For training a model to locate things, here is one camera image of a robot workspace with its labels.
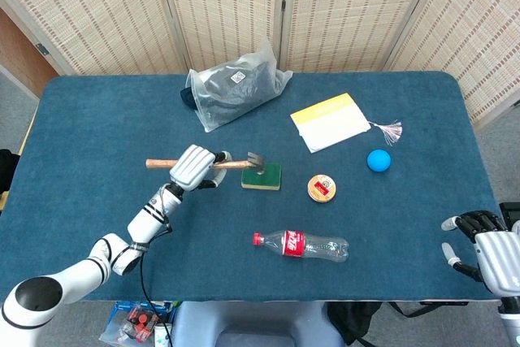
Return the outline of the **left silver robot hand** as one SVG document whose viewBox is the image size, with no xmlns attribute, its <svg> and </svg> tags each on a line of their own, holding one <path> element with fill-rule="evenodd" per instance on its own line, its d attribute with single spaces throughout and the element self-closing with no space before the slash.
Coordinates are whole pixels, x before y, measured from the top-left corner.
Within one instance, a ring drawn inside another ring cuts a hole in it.
<svg viewBox="0 0 520 347">
<path fill-rule="evenodd" d="M 184 191 L 217 188 L 226 176 L 227 170 L 214 171 L 213 167 L 216 163 L 230 161 L 232 156 L 227 151 L 214 154 L 199 145 L 191 145 L 170 169 L 170 178 Z"/>
</svg>

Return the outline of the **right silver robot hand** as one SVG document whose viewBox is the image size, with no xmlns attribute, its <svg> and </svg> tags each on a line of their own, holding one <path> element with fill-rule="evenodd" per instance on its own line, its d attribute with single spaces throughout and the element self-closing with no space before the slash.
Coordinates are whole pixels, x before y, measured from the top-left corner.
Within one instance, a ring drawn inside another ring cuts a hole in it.
<svg viewBox="0 0 520 347">
<path fill-rule="evenodd" d="M 519 296 L 519 235 L 488 210 L 473 210 L 446 219 L 444 231 L 460 230 L 474 247 L 478 265 L 466 265 L 444 242 L 441 247 L 455 271 L 483 283 L 500 299 Z"/>
</svg>

